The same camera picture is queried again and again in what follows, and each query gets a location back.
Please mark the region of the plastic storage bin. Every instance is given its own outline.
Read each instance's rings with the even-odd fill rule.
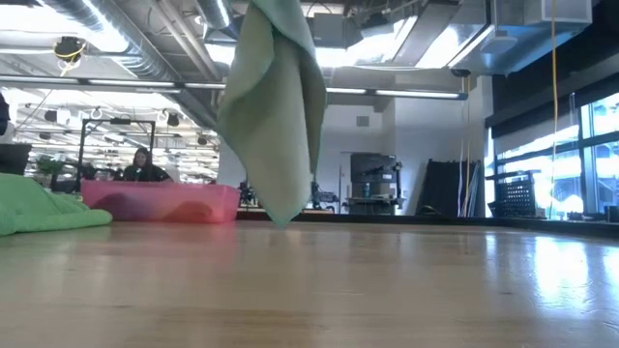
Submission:
[[[115,221],[224,223],[236,218],[240,191],[220,185],[82,181],[84,204]]]

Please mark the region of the wall vent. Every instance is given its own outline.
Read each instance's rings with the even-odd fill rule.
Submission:
[[[357,127],[369,127],[369,116],[357,116]]]

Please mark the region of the green blanket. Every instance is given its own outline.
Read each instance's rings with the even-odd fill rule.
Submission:
[[[299,0],[251,0],[218,117],[271,219],[284,225],[310,198],[326,105]]]
[[[0,236],[98,226],[110,213],[90,210],[68,195],[47,192],[32,179],[0,173]]]

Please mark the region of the black basket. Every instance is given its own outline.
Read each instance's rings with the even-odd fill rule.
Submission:
[[[494,180],[495,201],[488,204],[496,218],[534,218],[536,216],[533,171],[503,173],[488,177]],[[507,178],[520,180],[505,183]]]

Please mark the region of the black curtain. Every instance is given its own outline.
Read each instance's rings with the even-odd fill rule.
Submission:
[[[469,182],[473,180],[475,164],[476,162],[470,163],[471,171]],[[419,196],[419,201],[417,202],[417,215],[420,214],[420,211],[422,211],[425,206],[429,206],[442,216],[457,217],[457,190],[459,186],[460,168],[462,169],[461,208],[466,196],[466,162],[439,162],[432,159],[427,162],[424,185],[421,195]]]

